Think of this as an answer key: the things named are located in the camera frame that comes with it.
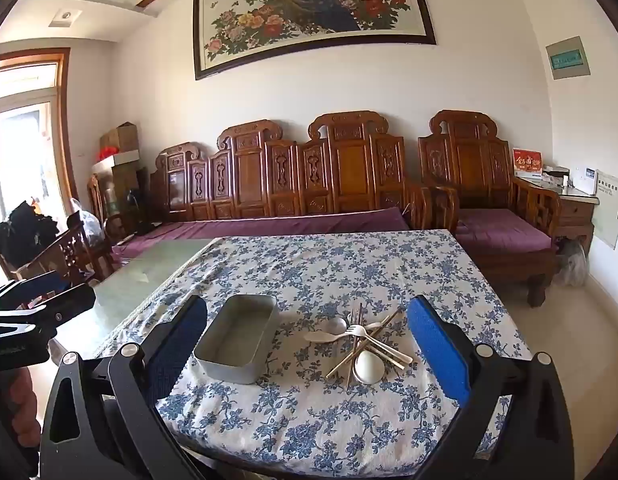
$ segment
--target beige floor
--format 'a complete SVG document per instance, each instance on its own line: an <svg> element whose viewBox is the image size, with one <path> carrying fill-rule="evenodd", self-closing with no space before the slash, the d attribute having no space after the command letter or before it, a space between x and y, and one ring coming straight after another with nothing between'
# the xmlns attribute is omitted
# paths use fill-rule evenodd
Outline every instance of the beige floor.
<svg viewBox="0 0 618 480"><path fill-rule="evenodd" d="M618 431L618 333L583 288L552 285L540 308L526 304L523 288L498 293L530 349L556 363L583 479ZM55 370L51 361L32 367L41 421Z"/></svg>

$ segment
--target human hand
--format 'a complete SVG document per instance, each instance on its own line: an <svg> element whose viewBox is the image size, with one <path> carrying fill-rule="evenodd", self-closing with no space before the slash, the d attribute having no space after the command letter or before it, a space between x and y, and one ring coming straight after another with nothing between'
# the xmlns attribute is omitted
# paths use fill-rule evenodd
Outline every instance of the human hand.
<svg viewBox="0 0 618 480"><path fill-rule="evenodd" d="M33 383L28 368L20 368L20 373L8 392L10 400L18 406L12 425L22 447L35 447L40 444L40 423L36 419L38 398L33 391Z"/></svg>

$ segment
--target metal screw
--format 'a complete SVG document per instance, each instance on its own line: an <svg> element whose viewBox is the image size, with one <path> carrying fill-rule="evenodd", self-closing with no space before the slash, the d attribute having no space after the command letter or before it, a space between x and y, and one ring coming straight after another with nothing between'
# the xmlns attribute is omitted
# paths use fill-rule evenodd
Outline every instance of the metal screw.
<svg viewBox="0 0 618 480"><path fill-rule="evenodd" d="M491 348L489 345L478 345L476 346L475 351L480 357L484 358L489 358L493 355L493 348Z"/></svg>
<svg viewBox="0 0 618 480"><path fill-rule="evenodd" d="M124 357L133 357L138 353L138 345L135 343L128 343L122 347L120 353Z"/></svg>
<svg viewBox="0 0 618 480"><path fill-rule="evenodd" d="M550 365L551 364L551 356L549 354L545 354L544 352L540 352L538 354L538 361L540 361L541 364L543 364L543 365Z"/></svg>
<svg viewBox="0 0 618 480"><path fill-rule="evenodd" d="M62 358L62 362L66 365L72 365L74 362L76 362L77 359L78 355L76 354L76 352L69 352L68 354L64 355L64 357Z"/></svg>

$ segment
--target black bag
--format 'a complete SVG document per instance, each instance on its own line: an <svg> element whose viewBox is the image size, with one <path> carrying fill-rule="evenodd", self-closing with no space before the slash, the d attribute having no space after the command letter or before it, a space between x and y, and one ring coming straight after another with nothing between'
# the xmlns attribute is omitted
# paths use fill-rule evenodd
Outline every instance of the black bag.
<svg viewBox="0 0 618 480"><path fill-rule="evenodd" d="M51 245L58 235L57 222L50 216L36 214L26 202L0 223L0 253L16 269L28 264Z"/></svg>

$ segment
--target peacock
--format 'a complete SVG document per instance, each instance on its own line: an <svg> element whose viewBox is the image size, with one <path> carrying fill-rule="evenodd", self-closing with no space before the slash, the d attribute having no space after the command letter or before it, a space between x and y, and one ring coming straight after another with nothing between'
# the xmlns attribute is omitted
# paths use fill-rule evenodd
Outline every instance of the peacock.
<svg viewBox="0 0 618 480"><path fill-rule="evenodd" d="M301 27L314 23L335 32L360 30L348 9L339 0L274 0L274 7L280 7L284 16Z"/></svg>

